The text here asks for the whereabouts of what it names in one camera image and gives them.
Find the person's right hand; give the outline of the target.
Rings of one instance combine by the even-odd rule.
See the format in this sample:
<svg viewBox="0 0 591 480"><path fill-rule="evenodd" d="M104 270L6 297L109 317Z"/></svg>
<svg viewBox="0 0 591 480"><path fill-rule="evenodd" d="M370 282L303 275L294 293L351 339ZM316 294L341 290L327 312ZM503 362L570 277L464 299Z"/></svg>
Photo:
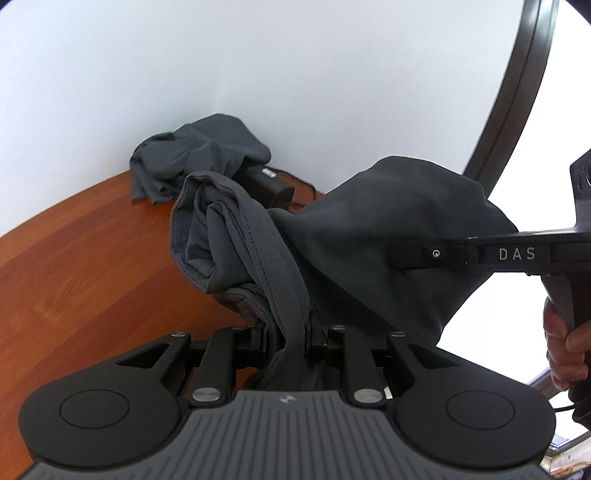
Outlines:
<svg viewBox="0 0 591 480"><path fill-rule="evenodd" d="M554 386L566 391L575 383L586 380L590 371L585 360L591 347L590 321L569 331L554 304L547 298L543 310L543 329Z"/></svg>

